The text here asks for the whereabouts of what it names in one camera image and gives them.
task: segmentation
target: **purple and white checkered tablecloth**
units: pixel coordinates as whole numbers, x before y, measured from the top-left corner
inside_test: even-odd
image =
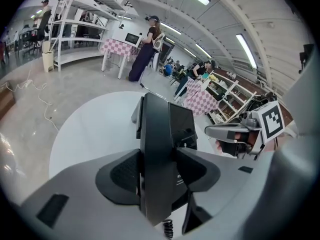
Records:
[[[188,77],[186,83],[186,99],[183,105],[191,109],[193,116],[197,117],[211,110],[216,110],[219,106],[217,100],[206,90],[201,91],[201,86],[192,78]]]
[[[100,48],[102,54],[104,54],[106,50],[120,56],[127,55],[128,61],[130,60],[130,56],[136,56],[138,54],[138,49],[132,45],[111,38],[107,39]]]

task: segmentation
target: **white microwave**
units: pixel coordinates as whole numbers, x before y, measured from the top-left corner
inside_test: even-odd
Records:
[[[133,47],[138,47],[141,41],[142,35],[128,32],[121,28],[116,28],[113,32],[112,39],[118,40]]]

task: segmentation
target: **white cable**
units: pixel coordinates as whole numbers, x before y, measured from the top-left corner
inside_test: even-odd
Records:
[[[27,88],[27,87],[29,86],[29,84],[32,84],[33,87],[34,87],[35,89],[37,89],[38,91],[43,91],[43,90],[47,87],[48,84],[47,84],[47,83],[44,83],[44,84],[41,86],[41,88],[36,87],[35,84],[34,84],[34,81],[33,81],[32,79],[29,79],[29,77],[30,77],[30,72],[31,72],[31,69],[29,70],[28,77],[27,77],[26,81],[24,81],[24,82],[21,83],[22,86],[20,86],[19,84],[17,84],[16,87],[15,87],[15,89],[12,90],[12,89],[9,88],[8,82],[5,82],[3,85],[1,85],[0,91],[1,91],[1,90],[4,88],[4,86],[5,86],[5,87],[7,87],[11,92],[15,93],[18,88],[19,88],[20,90],[22,90],[24,87]],[[55,124],[53,121],[51,121],[49,118],[47,118],[47,116],[46,116],[46,112],[47,112],[48,107],[49,107],[49,106],[52,106],[53,103],[48,103],[48,102],[44,101],[43,99],[41,99],[41,98],[40,98],[40,93],[39,93],[39,95],[38,95],[38,99],[39,99],[40,101],[42,101],[44,104],[46,104],[46,108],[45,108],[44,114],[43,114],[44,119],[46,119],[46,120],[48,120],[49,122],[51,122],[52,125],[54,126],[54,128],[59,132],[59,129],[57,128],[56,124]]]

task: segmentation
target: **white backpack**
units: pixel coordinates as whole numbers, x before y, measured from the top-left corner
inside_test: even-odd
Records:
[[[165,33],[161,33],[156,37],[155,40],[152,39],[153,49],[155,49],[157,52],[161,51],[165,36]]]

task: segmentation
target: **brick wall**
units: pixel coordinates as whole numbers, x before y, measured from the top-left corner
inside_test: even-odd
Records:
[[[221,76],[228,77],[227,72],[222,70],[222,69],[216,68],[214,70],[214,72],[219,74],[219,75],[221,75]],[[246,88],[250,92],[252,92],[252,93],[256,92],[256,95],[261,95],[261,94],[265,94],[266,93],[265,90],[257,87],[256,85],[254,85],[253,83],[251,83],[248,80],[243,79],[242,77],[236,76],[235,80],[238,80],[239,81],[239,85],[243,86],[244,88]],[[243,101],[247,99],[247,97],[244,96],[242,93],[239,94],[239,97]],[[236,100],[234,100],[231,104],[237,110],[241,107],[241,105]],[[223,101],[220,102],[219,108],[222,109],[224,106],[225,106],[224,102]],[[293,120],[293,118],[292,118],[291,114],[289,113],[289,111],[287,109],[285,109],[281,104],[280,104],[280,108],[281,108],[284,124],[285,124],[285,126],[287,126]],[[226,109],[223,110],[223,112],[225,114],[227,114],[227,115],[232,115],[233,114],[232,109],[229,108],[228,106],[226,107]]]

